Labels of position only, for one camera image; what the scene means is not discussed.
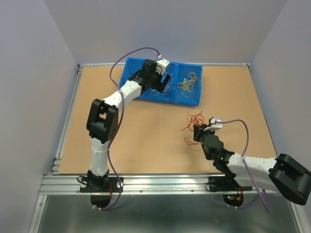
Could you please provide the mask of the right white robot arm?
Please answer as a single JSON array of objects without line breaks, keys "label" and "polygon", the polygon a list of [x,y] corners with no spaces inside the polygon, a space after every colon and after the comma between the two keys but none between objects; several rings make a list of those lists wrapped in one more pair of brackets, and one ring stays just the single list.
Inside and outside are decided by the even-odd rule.
[{"label": "right white robot arm", "polygon": [[211,176],[210,192],[250,191],[252,188],[280,193],[284,198],[305,205],[311,194],[311,172],[287,154],[277,158],[242,156],[224,148],[215,134],[219,126],[194,125],[193,139],[198,142],[207,160],[223,176]]}]

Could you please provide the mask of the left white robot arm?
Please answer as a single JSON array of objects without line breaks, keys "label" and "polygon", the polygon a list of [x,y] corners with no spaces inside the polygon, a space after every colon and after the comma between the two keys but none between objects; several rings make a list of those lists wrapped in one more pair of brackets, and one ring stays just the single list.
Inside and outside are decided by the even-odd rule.
[{"label": "left white robot arm", "polygon": [[95,99],[89,111],[86,129],[92,145],[91,165],[86,176],[79,176],[80,192],[104,192],[111,189],[109,170],[112,168],[110,147],[124,116],[125,106],[149,89],[163,92],[170,80],[166,73],[170,61],[158,57],[144,60],[140,70],[107,98]]}]

